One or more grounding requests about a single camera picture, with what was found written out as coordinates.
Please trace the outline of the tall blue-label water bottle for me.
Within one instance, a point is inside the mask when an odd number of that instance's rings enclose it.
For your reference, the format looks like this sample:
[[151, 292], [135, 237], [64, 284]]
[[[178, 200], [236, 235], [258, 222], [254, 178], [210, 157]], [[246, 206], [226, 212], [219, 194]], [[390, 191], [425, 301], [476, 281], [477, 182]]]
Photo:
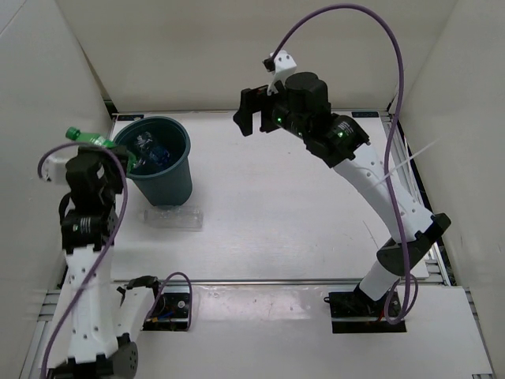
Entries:
[[140, 133], [133, 138], [133, 148], [137, 157], [135, 168], [157, 164], [158, 158], [154, 152], [154, 147], [154, 137], [148, 131]]

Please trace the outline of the short blue-label water bottle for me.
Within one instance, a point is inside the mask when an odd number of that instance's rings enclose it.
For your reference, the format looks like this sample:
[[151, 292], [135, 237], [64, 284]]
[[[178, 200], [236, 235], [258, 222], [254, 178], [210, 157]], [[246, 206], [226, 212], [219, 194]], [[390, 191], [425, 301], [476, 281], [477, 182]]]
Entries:
[[163, 146], [156, 145], [149, 153], [150, 159], [158, 166], [166, 167], [170, 165], [170, 153]]

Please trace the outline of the green plastic soda bottle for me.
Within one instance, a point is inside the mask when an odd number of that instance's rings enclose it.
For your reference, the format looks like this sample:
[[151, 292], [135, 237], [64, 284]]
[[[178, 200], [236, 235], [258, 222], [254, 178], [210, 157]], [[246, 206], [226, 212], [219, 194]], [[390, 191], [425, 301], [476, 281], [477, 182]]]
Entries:
[[75, 127], [69, 127], [65, 132], [65, 137], [71, 141], [87, 142], [104, 148], [122, 148], [128, 156], [126, 166], [127, 173], [129, 173], [137, 164], [137, 158], [125, 146], [118, 145], [113, 141], [106, 139], [99, 133], [86, 133]]

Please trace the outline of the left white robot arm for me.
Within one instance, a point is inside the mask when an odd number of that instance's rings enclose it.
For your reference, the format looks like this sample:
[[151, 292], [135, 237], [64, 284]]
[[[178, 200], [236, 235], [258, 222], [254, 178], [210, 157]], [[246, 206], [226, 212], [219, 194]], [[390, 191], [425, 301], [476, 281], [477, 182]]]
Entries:
[[71, 300], [50, 335], [43, 378], [133, 378], [135, 343], [146, 315], [164, 310], [154, 276], [114, 287], [114, 240], [125, 215], [117, 195], [128, 196], [124, 147], [78, 144], [65, 164], [69, 192], [58, 207]]

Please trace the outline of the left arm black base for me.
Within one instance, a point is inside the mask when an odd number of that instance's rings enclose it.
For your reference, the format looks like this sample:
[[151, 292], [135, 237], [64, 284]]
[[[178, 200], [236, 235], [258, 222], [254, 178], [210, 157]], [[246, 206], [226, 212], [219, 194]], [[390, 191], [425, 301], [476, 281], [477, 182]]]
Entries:
[[193, 300], [187, 285], [169, 286], [157, 302], [152, 315], [144, 322], [143, 331], [187, 332]]

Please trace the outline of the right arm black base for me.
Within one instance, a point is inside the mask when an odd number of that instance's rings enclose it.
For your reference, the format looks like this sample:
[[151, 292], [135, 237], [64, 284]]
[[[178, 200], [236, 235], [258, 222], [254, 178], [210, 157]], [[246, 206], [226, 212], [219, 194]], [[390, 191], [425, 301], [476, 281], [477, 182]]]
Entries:
[[363, 300], [353, 291], [329, 292], [324, 302], [330, 306], [334, 334], [404, 333], [406, 323], [389, 324], [384, 316], [386, 296], [378, 302]]

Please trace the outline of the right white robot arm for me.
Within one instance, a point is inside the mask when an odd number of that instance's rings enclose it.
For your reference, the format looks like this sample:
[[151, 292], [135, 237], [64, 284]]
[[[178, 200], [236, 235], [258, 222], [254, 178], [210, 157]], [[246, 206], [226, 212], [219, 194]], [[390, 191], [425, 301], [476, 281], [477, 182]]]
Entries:
[[450, 218], [432, 213], [397, 178], [385, 176], [369, 135], [354, 118], [331, 111], [327, 85], [316, 74], [295, 73], [277, 82], [274, 91], [266, 85], [242, 90], [233, 120], [244, 136], [253, 132], [255, 113], [260, 114], [261, 132], [284, 129], [301, 138], [311, 154], [354, 187], [389, 230], [390, 240], [355, 289], [357, 311], [373, 315], [393, 284], [449, 228]]

